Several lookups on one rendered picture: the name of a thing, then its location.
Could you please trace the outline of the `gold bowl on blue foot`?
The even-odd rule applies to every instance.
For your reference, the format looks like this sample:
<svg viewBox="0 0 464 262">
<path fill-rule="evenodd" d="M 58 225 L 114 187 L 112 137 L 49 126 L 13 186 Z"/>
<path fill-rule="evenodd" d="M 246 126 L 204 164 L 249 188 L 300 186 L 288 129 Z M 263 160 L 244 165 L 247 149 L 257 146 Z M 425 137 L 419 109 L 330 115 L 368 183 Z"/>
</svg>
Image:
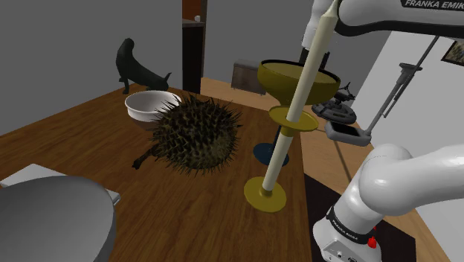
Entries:
<svg viewBox="0 0 464 262">
<path fill-rule="evenodd" d="M 272 97 L 276 98 L 280 107 L 289 107 L 297 88 L 303 64 L 285 60 L 263 60 L 258 67 L 257 79 Z M 316 74 L 306 105 L 314 105 L 328 101 L 340 87 L 341 80 L 335 74 L 320 68 Z M 274 142 L 257 144 L 253 149 L 255 158 L 262 164 L 269 165 L 281 125 L 278 126 Z"/>
</svg>

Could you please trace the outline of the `grey round dome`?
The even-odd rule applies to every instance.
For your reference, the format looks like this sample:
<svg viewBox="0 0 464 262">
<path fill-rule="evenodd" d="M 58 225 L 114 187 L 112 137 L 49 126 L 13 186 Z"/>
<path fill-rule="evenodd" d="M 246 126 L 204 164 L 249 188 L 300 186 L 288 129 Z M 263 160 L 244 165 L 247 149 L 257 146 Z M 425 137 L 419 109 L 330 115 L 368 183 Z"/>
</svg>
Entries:
<svg viewBox="0 0 464 262">
<path fill-rule="evenodd" d="M 96 182 L 51 176 L 0 189 L 0 262 L 109 262 L 112 198 Z"/>
</svg>

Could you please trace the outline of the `dark robot stand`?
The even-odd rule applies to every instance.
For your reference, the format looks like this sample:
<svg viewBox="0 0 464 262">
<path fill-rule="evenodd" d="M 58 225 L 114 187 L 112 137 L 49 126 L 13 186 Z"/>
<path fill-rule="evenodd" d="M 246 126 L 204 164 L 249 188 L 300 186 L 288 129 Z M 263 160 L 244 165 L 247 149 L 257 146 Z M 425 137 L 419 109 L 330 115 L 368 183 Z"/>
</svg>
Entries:
<svg viewBox="0 0 464 262">
<path fill-rule="evenodd" d="M 313 225 L 327 213 L 340 194 L 310 176 L 304 176 L 309 218 L 312 262 L 326 262 L 313 237 Z M 416 241 L 395 226 L 382 220 L 376 226 L 376 240 L 381 247 L 382 262 L 416 262 Z"/>
</svg>

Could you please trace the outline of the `grey brown low cabinet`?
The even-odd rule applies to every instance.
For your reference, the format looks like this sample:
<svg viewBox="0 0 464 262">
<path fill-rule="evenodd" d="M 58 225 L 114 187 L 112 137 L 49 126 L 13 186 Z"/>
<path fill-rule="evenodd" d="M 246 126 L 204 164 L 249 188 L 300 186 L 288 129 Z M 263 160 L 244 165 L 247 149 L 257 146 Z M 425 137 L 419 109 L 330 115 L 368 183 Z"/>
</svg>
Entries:
<svg viewBox="0 0 464 262">
<path fill-rule="evenodd" d="M 233 64 L 231 87 L 233 89 L 241 89 L 259 95 L 265 95 L 266 91 L 257 79 L 259 64 L 260 63 L 257 61 L 238 59 Z"/>
</svg>

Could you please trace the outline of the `dark brown tall shelf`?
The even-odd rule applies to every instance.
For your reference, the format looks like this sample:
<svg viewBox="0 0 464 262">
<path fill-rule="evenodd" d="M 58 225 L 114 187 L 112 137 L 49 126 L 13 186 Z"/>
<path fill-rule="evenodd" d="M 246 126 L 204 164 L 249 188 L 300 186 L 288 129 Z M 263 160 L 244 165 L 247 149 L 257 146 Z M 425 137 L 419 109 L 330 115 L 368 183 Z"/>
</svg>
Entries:
<svg viewBox="0 0 464 262">
<path fill-rule="evenodd" d="M 208 0 L 182 0 L 182 86 L 199 94 L 204 69 Z"/>
</svg>

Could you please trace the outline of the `brown spiky puffer fish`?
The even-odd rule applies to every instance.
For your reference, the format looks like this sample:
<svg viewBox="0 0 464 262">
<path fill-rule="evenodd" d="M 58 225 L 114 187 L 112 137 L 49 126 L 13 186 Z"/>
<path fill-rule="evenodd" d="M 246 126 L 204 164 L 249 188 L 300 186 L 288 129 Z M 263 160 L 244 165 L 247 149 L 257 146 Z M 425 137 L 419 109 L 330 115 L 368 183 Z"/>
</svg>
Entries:
<svg viewBox="0 0 464 262">
<path fill-rule="evenodd" d="M 156 110 L 161 117 L 149 130 L 153 145 L 134 160 L 134 169 L 150 156 L 187 175 L 205 176 L 229 165 L 238 147 L 241 112 L 212 98 L 199 100 L 193 95 L 162 104 Z"/>
</svg>

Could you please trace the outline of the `dark framed wall picture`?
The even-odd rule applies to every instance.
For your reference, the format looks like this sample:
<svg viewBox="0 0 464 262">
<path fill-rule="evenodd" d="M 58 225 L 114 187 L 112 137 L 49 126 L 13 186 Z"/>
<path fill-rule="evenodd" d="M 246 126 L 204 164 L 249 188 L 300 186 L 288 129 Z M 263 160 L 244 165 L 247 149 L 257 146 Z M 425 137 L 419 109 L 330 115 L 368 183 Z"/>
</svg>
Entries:
<svg viewBox="0 0 464 262">
<path fill-rule="evenodd" d="M 464 67 L 464 41 L 454 41 L 441 61 Z"/>
</svg>

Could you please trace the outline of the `pale grey flat board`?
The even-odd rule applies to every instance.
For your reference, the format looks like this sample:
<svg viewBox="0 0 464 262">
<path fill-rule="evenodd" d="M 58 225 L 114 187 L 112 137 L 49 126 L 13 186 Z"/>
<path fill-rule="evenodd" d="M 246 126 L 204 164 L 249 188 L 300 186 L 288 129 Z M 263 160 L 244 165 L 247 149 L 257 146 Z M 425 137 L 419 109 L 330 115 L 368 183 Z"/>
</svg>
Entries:
<svg viewBox="0 0 464 262">
<path fill-rule="evenodd" d="M 22 182 L 27 182 L 34 179 L 44 179 L 47 177 L 52 176 L 65 176 L 63 173 L 59 173 L 55 170 L 48 169 L 46 167 L 42 167 L 37 164 L 30 164 L 27 167 L 17 171 L 16 173 L 8 176 L 7 178 L 0 181 L 0 186 L 3 188 L 7 188 L 12 185 L 16 185 Z M 103 191 L 103 186 L 94 182 L 93 180 L 87 179 L 81 176 L 72 176 L 70 181 L 72 182 L 85 182 L 85 188 L 96 189 L 98 188 L 98 192 Z M 65 203 L 66 205 L 75 206 L 75 205 L 82 205 L 82 200 L 80 197 L 82 196 L 81 193 L 78 193 L 76 196 L 68 196 L 66 199 L 63 197 L 59 202 Z M 10 190 L 7 192 L 0 192 L 0 207 L 8 206 L 12 204 L 17 204 L 20 202 L 25 202 L 25 196 L 22 196 L 21 193 L 11 193 Z"/>
</svg>

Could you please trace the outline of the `white bowl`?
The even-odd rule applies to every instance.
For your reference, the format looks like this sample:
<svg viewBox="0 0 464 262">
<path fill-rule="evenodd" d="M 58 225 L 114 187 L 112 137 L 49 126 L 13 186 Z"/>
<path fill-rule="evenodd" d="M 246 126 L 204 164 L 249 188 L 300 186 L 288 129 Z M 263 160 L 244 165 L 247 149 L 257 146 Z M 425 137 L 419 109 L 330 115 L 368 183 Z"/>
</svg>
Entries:
<svg viewBox="0 0 464 262">
<path fill-rule="evenodd" d="M 178 95 L 154 90 L 136 92 L 125 99 L 128 115 L 143 130 L 154 128 L 163 112 L 180 103 Z"/>
</svg>

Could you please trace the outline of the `grey pole on flat base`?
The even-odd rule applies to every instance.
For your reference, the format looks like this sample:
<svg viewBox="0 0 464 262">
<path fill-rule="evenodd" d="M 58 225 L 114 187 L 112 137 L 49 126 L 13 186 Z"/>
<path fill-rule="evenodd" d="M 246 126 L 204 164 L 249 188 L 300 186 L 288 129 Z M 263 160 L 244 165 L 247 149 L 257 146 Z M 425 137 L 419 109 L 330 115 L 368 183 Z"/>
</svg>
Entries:
<svg viewBox="0 0 464 262">
<path fill-rule="evenodd" d="M 374 126 L 378 123 L 381 117 L 386 118 L 389 115 L 391 109 L 396 105 L 398 99 L 414 78 L 415 73 L 422 70 L 422 63 L 438 39 L 439 36 L 435 36 L 433 38 L 416 65 L 409 63 L 399 64 L 402 70 L 398 80 L 396 81 L 396 85 L 393 87 L 392 91 L 387 96 L 387 99 L 382 104 L 380 110 L 376 113 L 376 116 L 373 118 L 366 130 L 346 124 L 339 124 L 334 121 L 327 121 L 324 126 L 327 137 L 333 141 L 366 147 L 372 140 L 372 131 Z"/>
</svg>

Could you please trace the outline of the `black dog figure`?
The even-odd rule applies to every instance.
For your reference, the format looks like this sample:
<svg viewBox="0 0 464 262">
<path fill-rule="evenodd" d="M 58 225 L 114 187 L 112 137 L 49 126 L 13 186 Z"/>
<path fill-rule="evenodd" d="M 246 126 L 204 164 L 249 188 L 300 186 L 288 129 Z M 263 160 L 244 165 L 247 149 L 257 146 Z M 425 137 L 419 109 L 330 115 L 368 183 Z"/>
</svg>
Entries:
<svg viewBox="0 0 464 262">
<path fill-rule="evenodd" d="M 133 56 L 135 42 L 131 38 L 126 38 L 117 50 L 116 66 L 120 75 L 119 82 L 124 83 L 123 94 L 129 93 L 129 81 L 138 85 L 145 86 L 146 90 L 166 91 L 169 88 L 168 79 L 171 72 L 165 77 L 161 77 L 141 65 Z"/>
</svg>

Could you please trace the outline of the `cream candle on gold holder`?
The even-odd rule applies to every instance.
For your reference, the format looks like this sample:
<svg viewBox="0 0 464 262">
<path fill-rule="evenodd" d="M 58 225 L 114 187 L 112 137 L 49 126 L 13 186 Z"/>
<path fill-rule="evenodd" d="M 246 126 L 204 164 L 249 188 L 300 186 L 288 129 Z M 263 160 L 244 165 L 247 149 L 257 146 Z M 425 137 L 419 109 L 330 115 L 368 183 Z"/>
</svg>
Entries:
<svg viewBox="0 0 464 262">
<path fill-rule="evenodd" d="M 340 3 L 341 0 L 313 0 L 312 14 L 301 42 L 309 53 L 294 97 L 289 107 L 274 106 L 269 110 L 271 119 L 282 126 L 280 134 L 265 175 L 249 179 L 244 187 L 245 198 L 260 211 L 273 213 L 285 206 L 286 193 L 277 183 L 277 177 L 292 139 L 298 132 L 311 132 L 318 128 L 318 121 L 303 107 L 338 22 Z"/>
</svg>

